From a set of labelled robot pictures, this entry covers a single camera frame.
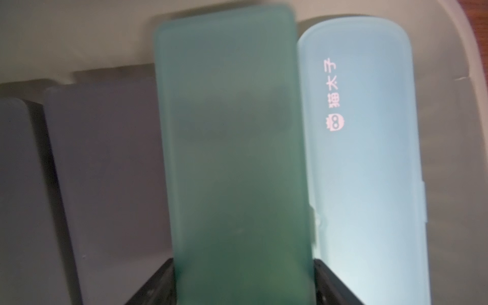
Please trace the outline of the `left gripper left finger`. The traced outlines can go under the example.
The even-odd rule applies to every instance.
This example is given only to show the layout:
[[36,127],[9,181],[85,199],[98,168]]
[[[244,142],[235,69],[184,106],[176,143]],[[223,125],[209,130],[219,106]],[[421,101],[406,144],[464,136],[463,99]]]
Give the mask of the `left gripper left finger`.
[[176,305],[174,259],[170,258],[127,301],[126,305]]

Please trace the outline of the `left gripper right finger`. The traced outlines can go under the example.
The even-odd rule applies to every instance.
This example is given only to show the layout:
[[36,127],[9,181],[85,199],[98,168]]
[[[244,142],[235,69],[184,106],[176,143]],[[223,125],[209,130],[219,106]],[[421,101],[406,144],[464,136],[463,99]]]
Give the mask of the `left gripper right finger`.
[[363,302],[320,259],[314,259],[316,303],[320,305],[363,305]]

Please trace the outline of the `teal blue pencil case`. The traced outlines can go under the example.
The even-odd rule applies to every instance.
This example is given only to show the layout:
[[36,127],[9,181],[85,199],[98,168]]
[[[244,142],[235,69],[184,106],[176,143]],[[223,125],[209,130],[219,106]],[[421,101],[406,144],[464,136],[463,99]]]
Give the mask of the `teal blue pencil case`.
[[298,47],[315,254],[363,304],[429,304],[407,33],[339,17],[311,26]]

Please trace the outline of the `dark green pencil case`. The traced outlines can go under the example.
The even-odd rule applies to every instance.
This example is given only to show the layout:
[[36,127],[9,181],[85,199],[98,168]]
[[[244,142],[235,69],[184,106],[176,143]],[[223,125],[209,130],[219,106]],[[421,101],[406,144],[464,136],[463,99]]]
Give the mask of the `dark green pencil case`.
[[156,83],[179,304],[315,304],[289,5],[162,23]]

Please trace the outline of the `dark grey pencil case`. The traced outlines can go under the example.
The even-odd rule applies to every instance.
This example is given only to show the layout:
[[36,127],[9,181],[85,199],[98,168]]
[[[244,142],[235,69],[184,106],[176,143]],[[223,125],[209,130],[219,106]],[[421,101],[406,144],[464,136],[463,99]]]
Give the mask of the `dark grey pencil case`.
[[125,304],[172,256],[156,82],[44,93],[84,304]]
[[41,104],[1,99],[1,304],[70,304]]

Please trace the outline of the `grey-green plastic storage box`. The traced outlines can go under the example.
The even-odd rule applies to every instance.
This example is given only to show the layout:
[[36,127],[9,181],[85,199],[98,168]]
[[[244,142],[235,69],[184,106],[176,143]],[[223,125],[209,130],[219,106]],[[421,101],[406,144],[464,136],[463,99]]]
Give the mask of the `grey-green plastic storage box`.
[[[2,1],[1,82],[41,81],[152,61],[165,19],[245,1]],[[487,303],[487,2],[291,1],[301,30],[370,15],[408,34],[414,56],[433,304]]]

